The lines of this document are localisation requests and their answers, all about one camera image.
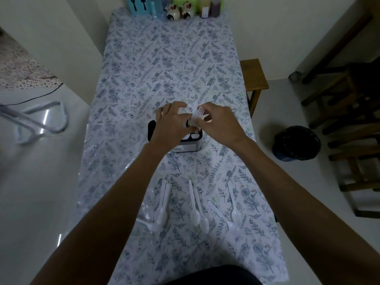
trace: forearm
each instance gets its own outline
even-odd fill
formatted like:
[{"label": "forearm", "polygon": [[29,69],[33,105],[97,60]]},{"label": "forearm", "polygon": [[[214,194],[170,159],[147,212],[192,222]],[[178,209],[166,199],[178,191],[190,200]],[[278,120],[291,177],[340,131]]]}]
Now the forearm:
[{"label": "forearm", "polygon": [[164,154],[152,144],[64,239],[33,284],[107,284]]},{"label": "forearm", "polygon": [[[358,276],[367,275],[371,280],[380,256],[366,241],[268,158],[254,141],[247,138],[232,150],[248,167],[284,231],[322,282],[342,275],[350,279],[348,283]],[[334,266],[334,276],[329,275],[329,265]]]}]

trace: trash can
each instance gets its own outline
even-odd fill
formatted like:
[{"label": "trash can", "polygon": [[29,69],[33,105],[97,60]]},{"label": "trash can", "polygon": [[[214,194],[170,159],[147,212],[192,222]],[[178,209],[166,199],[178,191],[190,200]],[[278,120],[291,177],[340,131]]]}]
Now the trash can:
[{"label": "trash can", "polygon": [[291,126],[274,136],[272,152],[284,162],[310,160],[321,150],[321,141],[309,128]]}]

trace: person's right arm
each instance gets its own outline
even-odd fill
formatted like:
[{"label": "person's right arm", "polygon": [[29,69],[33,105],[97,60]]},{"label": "person's right arm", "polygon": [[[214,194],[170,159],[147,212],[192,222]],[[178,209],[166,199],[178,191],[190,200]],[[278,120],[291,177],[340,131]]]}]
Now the person's right arm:
[{"label": "person's right arm", "polygon": [[289,239],[323,284],[380,284],[380,254],[248,138],[229,107],[196,124],[245,163]]}]

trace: plastic table cover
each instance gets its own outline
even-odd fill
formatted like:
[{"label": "plastic table cover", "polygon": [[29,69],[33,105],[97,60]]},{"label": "plastic table cover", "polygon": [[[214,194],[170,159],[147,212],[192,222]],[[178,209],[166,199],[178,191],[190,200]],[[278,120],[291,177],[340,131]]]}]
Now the plastic table cover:
[{"label": "plastic table cover", "polygon": [[[186,102],[188,112],[207,101],[230,106],[245,133],[255,139],[225,15],[168,22],[115,10],[90,111],[71,228],[147,142],[154,111],[174,100]],[[164,230],[152,234],[136,223],[110,284],[165,283],[223,264],[244,267],[263,283],[288,279],[273,212],[234,152],[204,134],[200,151],[168,153],[150,181],[140,218],[153,221],[164,178],[173,186]],[[199,190],[210,220],[208,235],[190,222],[188,179]],[[231,220],[228,181],[244,215],[243,238],[232,235],[207,204],[213,202]]]}]

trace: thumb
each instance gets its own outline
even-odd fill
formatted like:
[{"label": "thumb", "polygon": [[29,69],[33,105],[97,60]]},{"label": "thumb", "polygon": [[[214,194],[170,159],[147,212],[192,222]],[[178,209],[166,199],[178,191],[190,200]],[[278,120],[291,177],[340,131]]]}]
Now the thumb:
[{"label": "thumb", "polygon": [[184,129],[185,129],[186,135],[191,134],[191,133],[198,133],[198,128],[194,127],[194,126],[187,127],[187,128],[184,128]]},{"label": "thumb", "polygon": [[205,130],[210,124],[208,124],[205,120],[202,120],[201,118],[197,118],[193,120],[193,122],[201,129]]}]

